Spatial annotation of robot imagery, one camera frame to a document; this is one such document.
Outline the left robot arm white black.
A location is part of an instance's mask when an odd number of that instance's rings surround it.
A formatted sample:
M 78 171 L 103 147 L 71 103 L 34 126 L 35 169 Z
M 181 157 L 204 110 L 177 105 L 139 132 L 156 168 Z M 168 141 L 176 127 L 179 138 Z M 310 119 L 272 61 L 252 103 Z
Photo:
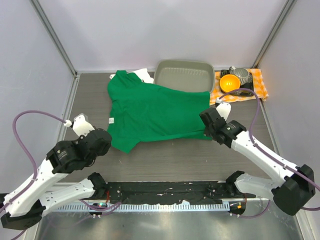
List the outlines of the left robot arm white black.
M 91 166 L 97 157 L 106 155 L 111 142 L 111 135 L 101 128 L 76 140 L 57 142 L 36 169 L 36 175 L 31 175 L 13 192 L 0 195 L 0 205 L 5 210 L 0 218 L 2 227 L 27 230 L 63 205 L 82 199 L 102 199 L 107 184 L 96 172 L 64 189 L 50 192 L 49 188 L 72 172 Z

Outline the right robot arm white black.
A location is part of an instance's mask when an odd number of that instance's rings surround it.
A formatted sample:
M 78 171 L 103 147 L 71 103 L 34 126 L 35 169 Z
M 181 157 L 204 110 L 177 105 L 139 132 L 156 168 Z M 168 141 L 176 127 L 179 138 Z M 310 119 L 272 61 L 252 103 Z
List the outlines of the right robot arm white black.
M 294 216 L 316 193 L 314 171 L 306 164 L 297 166 L 282 158 L 254 138 L 239 122 L 226 122 L 230 111 L 229 104 L 221 103 L 201 112 L 199 116 L 205 125 L 205 134 L 251 160 L 269 178 L 237 171 L 226 180 L 226 193 L 233 198 L 242 193 L 266 198 L 287 215 Z

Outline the green t shirt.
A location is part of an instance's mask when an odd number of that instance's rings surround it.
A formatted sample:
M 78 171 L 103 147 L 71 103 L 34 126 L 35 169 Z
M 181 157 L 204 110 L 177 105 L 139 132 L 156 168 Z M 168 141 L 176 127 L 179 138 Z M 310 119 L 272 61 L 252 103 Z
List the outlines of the green t shirt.
M 199 116 L 210 106 L 208 91 L 173 90 L 118 70 L 107 92 L 111 100 L 107 132 L 117 150 L 129 153 L 138 143 L 208 139 Z

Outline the orange bowl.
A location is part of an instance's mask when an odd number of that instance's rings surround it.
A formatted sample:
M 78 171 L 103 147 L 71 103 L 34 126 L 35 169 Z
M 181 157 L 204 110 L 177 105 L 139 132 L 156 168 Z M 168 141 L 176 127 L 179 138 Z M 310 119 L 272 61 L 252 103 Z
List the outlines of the orange bowl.
M 226 74 L 220 78 L 219 87 L 223 93 L 228 93 L 239 89 L 241 86 L 240 80 L 236 75 Z

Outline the grey plastic tray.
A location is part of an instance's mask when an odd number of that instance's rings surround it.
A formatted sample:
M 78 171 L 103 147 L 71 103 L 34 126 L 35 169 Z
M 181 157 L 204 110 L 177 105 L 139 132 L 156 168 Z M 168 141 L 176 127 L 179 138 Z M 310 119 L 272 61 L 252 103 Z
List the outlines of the grey plastic tray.
M 190 93 L 211 93 L 216 81 L 211 64 L 178 59 L 159 62 L 153 78 L 156 85 Z

